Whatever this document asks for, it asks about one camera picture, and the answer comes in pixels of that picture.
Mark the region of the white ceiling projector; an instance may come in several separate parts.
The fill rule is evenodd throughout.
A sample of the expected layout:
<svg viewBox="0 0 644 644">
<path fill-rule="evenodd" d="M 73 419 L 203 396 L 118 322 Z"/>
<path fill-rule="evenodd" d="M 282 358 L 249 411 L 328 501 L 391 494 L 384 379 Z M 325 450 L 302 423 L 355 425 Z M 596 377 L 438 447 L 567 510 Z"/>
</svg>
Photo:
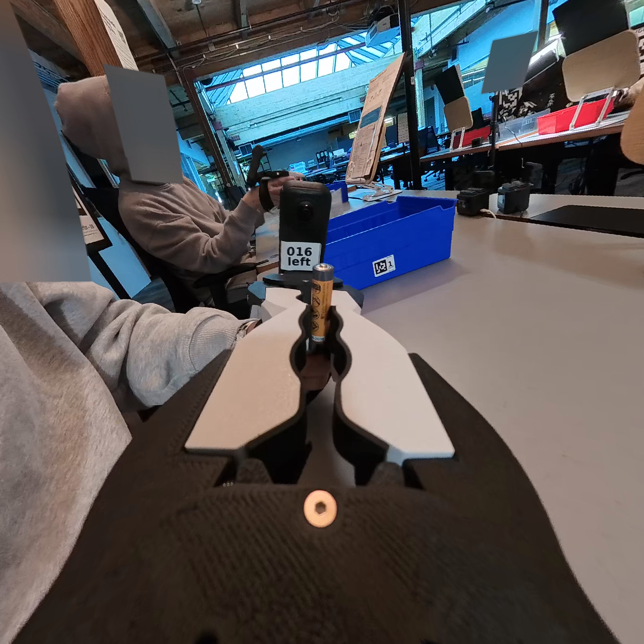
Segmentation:
<svg viewBox="0 0 644 644">
<path fill-rule="evenodd" d="M 400 12 L 397 7 L 382 6 L 370 15 L 366 30 L 366 46 L 376 48 L 385 44 L 394 44 L 401 38 Z"/>
</svg>

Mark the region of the cardboard sheet on stand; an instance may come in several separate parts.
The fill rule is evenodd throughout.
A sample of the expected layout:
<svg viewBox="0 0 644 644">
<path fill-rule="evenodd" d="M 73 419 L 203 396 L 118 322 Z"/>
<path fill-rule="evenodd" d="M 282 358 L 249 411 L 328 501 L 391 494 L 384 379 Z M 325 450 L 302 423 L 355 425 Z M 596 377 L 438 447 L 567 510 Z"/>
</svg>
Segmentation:
<svg viewBox="0 0 644 644">
<path fill-rule="evenodd" d="M 400 193 L 375 181 L 385 137 L 385 113 L 403 69 L 405 55 L 400 55 L 368 85 L 365 104 L 346 171 L 348 186 L 366 189 L 364 202 L 375 202 Z"/>
</svg>

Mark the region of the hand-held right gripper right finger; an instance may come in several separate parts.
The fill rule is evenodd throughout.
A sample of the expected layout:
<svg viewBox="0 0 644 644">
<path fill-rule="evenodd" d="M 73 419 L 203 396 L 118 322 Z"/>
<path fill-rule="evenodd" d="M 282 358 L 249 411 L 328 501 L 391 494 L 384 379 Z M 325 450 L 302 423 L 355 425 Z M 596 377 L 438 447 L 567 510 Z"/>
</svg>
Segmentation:
<svg viewBox="0 0 644 644">
<path fill-rule="evenodd" d="M 349 308 L 333 308 L 334 447 L 354 468 L 450 459 L 455 447 L 410 355 Z"/>
</svg>

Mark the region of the large blue plastic bin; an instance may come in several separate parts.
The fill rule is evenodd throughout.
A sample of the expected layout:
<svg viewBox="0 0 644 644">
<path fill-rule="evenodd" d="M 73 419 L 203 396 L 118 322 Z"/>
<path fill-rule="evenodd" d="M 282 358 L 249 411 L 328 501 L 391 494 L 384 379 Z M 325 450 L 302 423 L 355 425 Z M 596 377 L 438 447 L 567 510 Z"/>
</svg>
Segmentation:
<svg viewBox="0 0 644 644">
<path fill-rule="evenodd" d="M 364 289 L 451 255 L 455 198 L 399 195 L 330 219 L 325 261 L 344 283 Z"/>
</svg>

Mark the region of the person's left forearm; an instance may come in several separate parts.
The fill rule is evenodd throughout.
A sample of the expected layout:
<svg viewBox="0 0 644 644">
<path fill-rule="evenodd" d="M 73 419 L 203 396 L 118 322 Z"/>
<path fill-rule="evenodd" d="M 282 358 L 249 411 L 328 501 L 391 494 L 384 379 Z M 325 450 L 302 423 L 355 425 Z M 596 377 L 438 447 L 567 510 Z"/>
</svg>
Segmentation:
<svg viewBox="0 0 644 644">
<path fill-rule="evenodd" d="M 93 282 L 28 283 L 36 299 L 123 405 L 160 406 L 222 352 L 250 319 L 207 307 L 185 314 L 117 300 Z"/>
</svg>

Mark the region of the black office chair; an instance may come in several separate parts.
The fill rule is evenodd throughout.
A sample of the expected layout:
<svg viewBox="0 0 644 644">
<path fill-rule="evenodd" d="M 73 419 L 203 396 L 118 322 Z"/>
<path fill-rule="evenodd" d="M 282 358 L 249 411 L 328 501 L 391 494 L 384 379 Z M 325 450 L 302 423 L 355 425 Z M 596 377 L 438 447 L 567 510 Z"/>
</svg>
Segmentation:
<svg viewBox="0 0 644 644">
<path fill-rule="evenodd" d="M 83 194 L 93 206 L 98 215 L 108 221 L 118 233 L 125 238 L 132 247 L 143 266 L 149 272 L 151 279 L 160 279 L 173 302 L 174 310 L 185 313 L 193 307 L 202 304 L 201 299 L 196 298 L 192 288 L 187 288 L 181 279 L 169 270 L 164 262 L 153 257 L 133 239 L 122 221 L 118 210 L 118 185 L 114 182 L 113 176 L 109 173 L 106 163 L 80 151 L 66 136 L 62 136 L 68 147 L 75 153 L 80 164 L 85 168 L 91 177 L 95 187 L 84 187 Z M 208 297 L 213 298 L 214 307 L 234 313 L 237 317 L 246 316 L 250 311 L 249 304 L 237 305 L 229 302 L 227 298 L 227 283 L 230 279 L 247 272 L 255 272 L 256 264 L 253 262 L 240 263 L 229 267 L 226 270 L 200 277 L 191 281 L 191 286 L 198 286 L 207 289 Z"/>
</svg>

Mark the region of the person's grey hoodie torso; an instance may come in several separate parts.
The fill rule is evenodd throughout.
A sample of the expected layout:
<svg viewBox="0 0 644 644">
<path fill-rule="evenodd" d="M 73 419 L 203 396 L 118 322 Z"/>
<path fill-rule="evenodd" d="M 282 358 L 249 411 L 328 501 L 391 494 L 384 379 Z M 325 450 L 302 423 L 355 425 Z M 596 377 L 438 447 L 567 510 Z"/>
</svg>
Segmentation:
<svg viewBox="0 0 644 644">
<path fill-rule="evenodd" d="M 58 576 L 140 407 L 119 404 L 27 284 L 1 284 L 2 643 Z"/>
</svg>

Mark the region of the black desk mat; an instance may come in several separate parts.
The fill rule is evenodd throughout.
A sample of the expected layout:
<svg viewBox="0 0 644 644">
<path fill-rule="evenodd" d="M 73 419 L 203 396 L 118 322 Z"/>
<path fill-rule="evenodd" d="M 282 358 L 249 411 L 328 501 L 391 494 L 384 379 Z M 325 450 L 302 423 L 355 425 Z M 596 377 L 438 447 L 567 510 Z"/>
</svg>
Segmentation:
<svg viewBox="0 0 644 644">
<path fill-rule="evenodd" d="M 530 222 L 643 238 L 643 210 L 623 207 L 564 205 L 532 216 Z"/>
</svg>

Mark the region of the yellow and black battery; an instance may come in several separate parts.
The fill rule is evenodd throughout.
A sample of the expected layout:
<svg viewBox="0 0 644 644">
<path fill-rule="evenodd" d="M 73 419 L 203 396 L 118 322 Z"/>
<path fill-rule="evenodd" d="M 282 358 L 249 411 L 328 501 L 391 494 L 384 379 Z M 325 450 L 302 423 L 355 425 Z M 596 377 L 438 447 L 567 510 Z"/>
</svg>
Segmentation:
<svg viewBox="0 0 644 644">
<path fill-rule="evenodd" d="M 334 290 L 334 267 L 317 264 L 312 271 L 310 287 L 310 352 L 323 351 L 330 328 L 329 311 Z"/>
</svg>

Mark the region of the large red plastic bin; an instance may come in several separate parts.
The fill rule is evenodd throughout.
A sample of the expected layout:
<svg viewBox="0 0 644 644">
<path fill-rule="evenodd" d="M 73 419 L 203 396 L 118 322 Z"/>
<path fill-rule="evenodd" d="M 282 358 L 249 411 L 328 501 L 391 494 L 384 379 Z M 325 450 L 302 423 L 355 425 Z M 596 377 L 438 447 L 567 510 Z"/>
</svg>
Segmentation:
<svg viewBox="0 0 644 644">
<path fill-rule="evenodd" d="M 575 128 L 596 123 L 601 115 L 605 99 L 584 102 L 579 115 L 575 120 Z M 577 112 L 578 105 L 548 113 L 537 119 L 537 132 L 539 135 L 550 135 L 568 131 Z"/>
</svg>

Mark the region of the small beige board stand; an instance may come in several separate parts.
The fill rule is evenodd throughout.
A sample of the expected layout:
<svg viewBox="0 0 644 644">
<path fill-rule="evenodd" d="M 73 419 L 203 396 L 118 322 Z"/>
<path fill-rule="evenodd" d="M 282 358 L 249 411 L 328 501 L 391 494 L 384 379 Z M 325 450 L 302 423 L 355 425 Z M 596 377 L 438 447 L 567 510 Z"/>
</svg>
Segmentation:
<svg viewBox="0 0 644 644">
<path fill-rule="evenodd" d="M 468 98 L 463 95 L 455 101 L 447 103 L 444 106 L 444 114 L 450 132 L 449 151 L 461 149 L 464 143 L 464 133 L 473 125 Z"/>
</svg>

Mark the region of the beige rounded board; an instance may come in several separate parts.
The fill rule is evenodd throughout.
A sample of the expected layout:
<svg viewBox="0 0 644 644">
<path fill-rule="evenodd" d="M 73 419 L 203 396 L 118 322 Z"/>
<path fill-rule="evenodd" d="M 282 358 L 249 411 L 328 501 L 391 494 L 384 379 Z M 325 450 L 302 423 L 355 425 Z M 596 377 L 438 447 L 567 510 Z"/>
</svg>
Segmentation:
<svg viewBox="0 0 644 644">
<path fill-rule="evenodd" d="M 620 148 L 628 160 L 643 165 L 643 92 L 638 95 L 624 122 Z"/>
</svg>

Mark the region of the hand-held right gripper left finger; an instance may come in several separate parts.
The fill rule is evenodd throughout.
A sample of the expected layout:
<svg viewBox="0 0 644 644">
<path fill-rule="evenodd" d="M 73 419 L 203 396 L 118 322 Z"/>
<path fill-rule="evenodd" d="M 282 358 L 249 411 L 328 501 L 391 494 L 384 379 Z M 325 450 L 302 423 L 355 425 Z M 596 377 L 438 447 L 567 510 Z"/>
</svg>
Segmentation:
<svg viewBox="0 0 644 644">
<path fill-rule="evenodd" d="M 185 449 L 249 455 L 302 411 L 302 385 L 292 361 L 302 341 L 306 305 L 292 305 L 235 346 Z"/>
</svg>

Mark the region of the large beige board stand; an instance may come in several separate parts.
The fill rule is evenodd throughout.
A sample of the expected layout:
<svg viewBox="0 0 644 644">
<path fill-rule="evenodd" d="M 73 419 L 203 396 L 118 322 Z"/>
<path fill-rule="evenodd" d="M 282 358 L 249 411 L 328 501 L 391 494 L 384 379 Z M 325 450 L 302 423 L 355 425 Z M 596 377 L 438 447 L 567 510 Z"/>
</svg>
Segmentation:
<svg viewBox="0 0 644 644">
<path fill-rule="evenodd" d="M 574 130 L 584 103 L 605 96 L 599 124 L 605 117 L 616 90 L 632 86 L 640 78 L 638 35 L 625 30 L 598 43 L 566 55 L 562 74 L 569 101 L 577 102 L 569 129 Z"/>
</svg>

